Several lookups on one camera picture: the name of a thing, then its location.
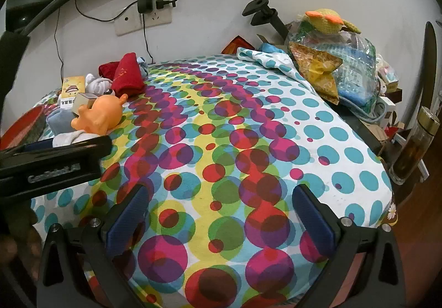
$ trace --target wooden floor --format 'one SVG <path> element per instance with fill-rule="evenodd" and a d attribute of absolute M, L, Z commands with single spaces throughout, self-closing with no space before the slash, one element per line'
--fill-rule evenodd
<path fill-rule="evenodd" d="M 423 160 L 430 177 L 416 185 L 399 207 L 399 219 L 393 227 L 404 267 L 409 307 L 422 299 L 442 269 L 442 131 Z"/>

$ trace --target brown liquid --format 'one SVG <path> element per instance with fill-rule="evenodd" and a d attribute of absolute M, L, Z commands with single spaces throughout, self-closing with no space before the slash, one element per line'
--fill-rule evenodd
<path fill-rule="evenodd" d="M 425 149 L 423 149 L 419 143 L 419 141 L 415 141 L 411 138 L 404 146 L 396 162 L 394 162 L 394 173 L 400 179 L 405 179 L 408 174 L 414 170 L 416 164 L 425 154 Z"/>

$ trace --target orange toy animal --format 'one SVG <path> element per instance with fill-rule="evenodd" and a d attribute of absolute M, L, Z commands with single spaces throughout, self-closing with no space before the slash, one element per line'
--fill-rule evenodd
<path fill-rule="evenodd" d="M 78 108 L 78 118 L 71 121 L 71 126 L 76 130 L 85 130 L 87 133 L 95 133 L 104 136 L 108 130 L 114 128 L 123 115 L 123 104 L 127 100 L 124 94 L 120 98 L 112 95 L 98 97 L 92 108 L 86 105 Z"/>

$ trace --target crocheted yellow toy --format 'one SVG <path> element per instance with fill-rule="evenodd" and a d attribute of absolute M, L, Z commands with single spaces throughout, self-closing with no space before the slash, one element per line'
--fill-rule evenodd
<path fill-rule="evenodd" d="M 316 30 L 324 34 L 337 34 L 341 30 L 361 33 L 355 25 L 343 20 L 336 11 L 330 9 L 306 11 L 306 19 Z"/>

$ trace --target gray cloth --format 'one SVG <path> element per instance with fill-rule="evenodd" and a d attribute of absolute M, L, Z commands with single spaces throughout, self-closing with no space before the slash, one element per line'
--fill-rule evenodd
<path fill-rule="evenodd" d="M 75 118 L 75 114 L 71 109 L 55 109 L 46 118 L 49 128 L 54 135 L 59 135 L 66 132 L 74 132 L 75 129 L 71 126 L 71 121 Z"/>

